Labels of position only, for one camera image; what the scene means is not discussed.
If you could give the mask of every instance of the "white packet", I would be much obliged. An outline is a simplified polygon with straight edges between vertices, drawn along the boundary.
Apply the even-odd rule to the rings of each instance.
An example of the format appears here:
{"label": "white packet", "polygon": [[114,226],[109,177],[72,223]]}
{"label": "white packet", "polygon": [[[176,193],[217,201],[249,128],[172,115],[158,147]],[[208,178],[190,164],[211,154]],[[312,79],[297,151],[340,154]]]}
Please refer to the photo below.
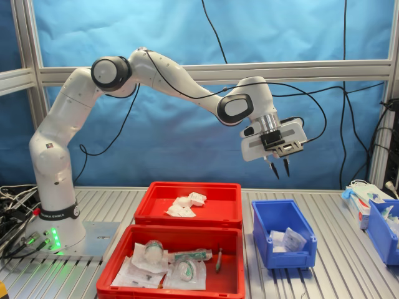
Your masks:
{"label": "white packet", "polygon": [[306,239],[288,227],[282,242],[287,251],[295,252],[302,251],[306,244]]}
{"label": "white packet", "polygon": [[195,217],[195,213],[189,208],[184,207],[183,210],[179,212],[180,217]]}
{"label": "white packet", "polygon": [[389,228],[392,230],[392,232],[397,235],[397,238],[399,239],[399,224],[393,222],[391,219],[387,219],[387,224]]}
{"label": "white packet", "polygon": [[284,246],[273,246],[273,252],[287,252]]}
{"label": "white packet", "polygon": [[388,215],[388,219],[392,220],[394,223],[399,224],[399,217],[392,216],[392,214]]}
{"label": "white packet", "polygon": [[283,232],[279,232],[277,230],[272,230],[270,231],[270,238],[272,238],[273,241],[273,247],[275,246],[283,246],[282,240],[284,238]]}
{"label": "white packet", "polygon": [[191,192],[190,195],[188,196],[190,199],[200,199],[202,201],[206,200],[206,196],[202,195],[200,193],[197,192]]}
{"label": "white packet", "polygon": [[138,287],[138,288],[158,288],[165,272],[151,273],[132,265],[130,257],[125,257],[117,276],[111,286],[116,287]]}
{"label": "white packet", "polygon": [[181,206],[181,207],[191,207],[193,204],[191,203],[191,199],[187,196],[177,197],[173,202],[173,205]]}
{"label": "white packet", "polygon": [[172,217],[180,217],[179,212],[183,210],[183,208],[177,204],[173,204],[169,207],[169,209],[165,212],[167,213],[169,216]]}
{"label": "white packet", "polygon": [[151,273],[162,273],[168,271],[168,251],[163,251],[162,259],[159,263],[151,264],[145,259],[145,245],[135,243],[135,250],[133,251],[132,265],[149,271]]}
{"label": "white packet", "polygon": [[192,259],[180,260],[169,265],[163,288],[168,290],[205,290],[206,267],[203,261],[197,262]]}
{"label": "white packet", "polygon": [[359,182],[352,182],[352,190],[360,197],[363,201],[368,203],[371,199],[376,204],[383,204],[384,199],[393,199],[388,194],[385,194],[376,185]]}
{"label": "white packet", "polygon": [[206,196],[192,192],[188,198],[194,206],[201,207],[205,204]]}
{"label": "white packet", "polygon": [[389,207],[387,207],[386,209],[384,209],[384,210],[381,212],[381,216],[384,218],[384,220],[387,220],[387,219],[388,219],[389,213],[390,213],[390,211],[392,210],[392,208],[393,208],[393,206],[389,206]]}

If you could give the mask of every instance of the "green led light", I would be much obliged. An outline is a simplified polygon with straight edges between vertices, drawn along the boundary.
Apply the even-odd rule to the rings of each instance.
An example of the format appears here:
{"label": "green led light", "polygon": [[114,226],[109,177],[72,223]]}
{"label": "green led light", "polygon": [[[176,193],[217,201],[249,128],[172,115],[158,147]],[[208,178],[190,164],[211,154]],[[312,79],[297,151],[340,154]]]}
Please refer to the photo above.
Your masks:
{"label": "green led light", "polygon": [[52,249],[57,250],[61,247],[61,243],[60,243],[58,235],[57,235],[57,230],[55,228],[52,228],[51,231],[52,231],[52,237],[54,238],[54,241],[56,244],[56,246],[54,246]]}

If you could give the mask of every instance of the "blue backdrop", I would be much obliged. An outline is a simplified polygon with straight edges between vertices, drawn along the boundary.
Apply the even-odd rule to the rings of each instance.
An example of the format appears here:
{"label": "blue backdrop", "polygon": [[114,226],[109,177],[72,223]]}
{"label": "blue backdrop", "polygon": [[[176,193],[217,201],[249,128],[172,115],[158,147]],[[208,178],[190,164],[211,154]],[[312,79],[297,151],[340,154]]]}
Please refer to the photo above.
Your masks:
{"label": "blue backdrop", "polygon": [[[0,72],[21,68],[10,1],[0,1]],[[0,97],[0,186],[32,183],[28,143],[34,133],[26,90]]]}
{"label": "blue backdrop", "polygon": [[[230,63],[342,58],[343,0],[206,0],[205,3]],[[57,5],[46,0],[34,4],[46,67],[91,65],[104,55],[128,57],[140,46],[180,64],[223,63],[200,0],[73,0]],[[393,0],[349,1],[347,59],[387,58],[392,11]],[[376,83],[379,82],[348,82],[347,90]],[[337,84],[342,83],[296,83],[294,86],[313,91]],[[214,91],[223,88],[205,87]],[[287,87],[271,86],[271,90],[273,94],[296,93]],[[366,145],[378,120],[382,90],[380,85],[350,94],[357,132]],[[59,87],[48,88],[51,103],[58,91]],[[329,90],[316,94],[315,98],[326,112],[327,130],[323,137],[291,157],[291,178],[286,177],[282,161],[276,161],[281,175],[278,181],[263,160],[245,162],[242,159],[239,132],[248,125],[247,121],[226,127],[192,103],[142,87],[119,139],[105,154],[89,157],[78,184],[147,186],[156,180],[222,181],[240,183],[242,187],[337,189],[343,158],[339,136],[342,92]],[[84,162],[79,144],[84,144],[90,153],[102,151],[118,133],[131,100],[99,98],[69,146],[74,177]],[[275,106],[280,118],[294,115],[305,118],[308,138],[322,130],[322,114],[306,96],[275,98]],[[344,137],[348,157],[344,181],[347,183],[364,163],[365,153],[354,137],[348,106],[346,108]],[[9,121],[19,117],[11,107],[5,106],[0,111]],[[20,136],[16,135],[22,125],[7,126],[10,140],[8,151],[0,141],[0,165],[7,165],[15,158],[9,149],[20,144]],[[5,171],[0,169],[0,180],[33,182],[31,165],[26,161],[29,162],[29,156]]]}

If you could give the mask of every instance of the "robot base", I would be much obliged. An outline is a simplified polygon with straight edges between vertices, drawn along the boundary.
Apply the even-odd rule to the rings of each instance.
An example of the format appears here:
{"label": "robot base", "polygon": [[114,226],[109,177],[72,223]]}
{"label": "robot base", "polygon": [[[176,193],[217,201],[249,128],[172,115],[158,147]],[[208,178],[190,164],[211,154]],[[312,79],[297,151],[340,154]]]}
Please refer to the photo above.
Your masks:
{"label": "robot base", "polygon": [[59,259],[60,255],[70,260],[102,260],[111,249],[119,231],[120,222],[83,221],[86,230],[85,237],[77,244],[60,249],[57,253],[38,252],[30,257]]}

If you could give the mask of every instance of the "blue box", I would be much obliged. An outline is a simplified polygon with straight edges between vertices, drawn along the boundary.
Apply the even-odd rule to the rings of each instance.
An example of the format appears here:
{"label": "blue box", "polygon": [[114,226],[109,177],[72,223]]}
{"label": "blue box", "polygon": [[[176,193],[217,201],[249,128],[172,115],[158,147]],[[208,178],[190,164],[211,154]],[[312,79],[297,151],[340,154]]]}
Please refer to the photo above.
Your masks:
{"label": "blue box", "polygon": [[[312,228],[295,202],[253,201],[254,237],[263,264],[268,269],[313,267],[316,260],[317,239]],[[273,252],[271,230],[285,232],[290,227],[306,240],[303,251]]]}
{"label": "blue box", "polygon": [[369,201],[369,203],[368,236],[386,265],[399,265],[399,250],[397,250],[398,237],[392,232],[387,222],[381,216],[381,212],[389,206],[393,206],[390,214],[399,216],[399,201],[396,199],[386,199],[384,204],[375,204],[373,201]]}

